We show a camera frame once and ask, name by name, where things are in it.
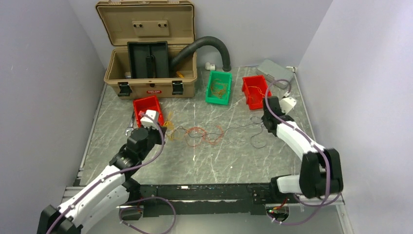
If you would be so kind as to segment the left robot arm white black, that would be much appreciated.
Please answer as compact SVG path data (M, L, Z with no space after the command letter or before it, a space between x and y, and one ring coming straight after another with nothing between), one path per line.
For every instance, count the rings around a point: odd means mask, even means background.
M119 152L91 183L58 207L40 215L39 234L85 234L118 205L135 204L140 184L131 178L156 145L164 145L166 127L140 127L131 132Z

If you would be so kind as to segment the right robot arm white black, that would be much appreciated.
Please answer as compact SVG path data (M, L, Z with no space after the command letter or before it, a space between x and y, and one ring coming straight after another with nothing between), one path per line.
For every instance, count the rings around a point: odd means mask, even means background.
M262 121L267 131L289 146L301 161L298 175L271 178L268 195L272 201L281 202L292 194L315 198L342 192L344 184L339 152L314 142L289 115L282 112L277 97L263 99Z

